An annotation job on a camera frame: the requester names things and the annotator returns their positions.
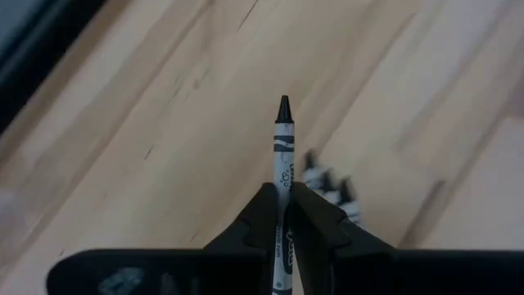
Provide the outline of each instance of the black plastic piece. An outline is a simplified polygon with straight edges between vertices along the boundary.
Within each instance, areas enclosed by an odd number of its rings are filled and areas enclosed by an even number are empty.
[[[524,252],[397,250],[303,184],[291,209],[305,295],[524,293]]]
[[[0,134],[105,1],[0,0]]]
[[[238,218],[201,250],[92,250],[47,277],[51,295],[270,294],[277,191],[264,184]]]

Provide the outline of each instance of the light wooden surface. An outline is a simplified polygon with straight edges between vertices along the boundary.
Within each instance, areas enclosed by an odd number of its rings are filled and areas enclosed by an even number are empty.
[[[422,247],[524,249],[524,120],[505,118]]]
[[[87,248],[204,246],[272,179],[283,93],[297,163],[316,148],[353,175],[370,231],[418,245],[515,95],[523,12],[109,1],[0,139],[0,294],[43,294],[50,267]]]

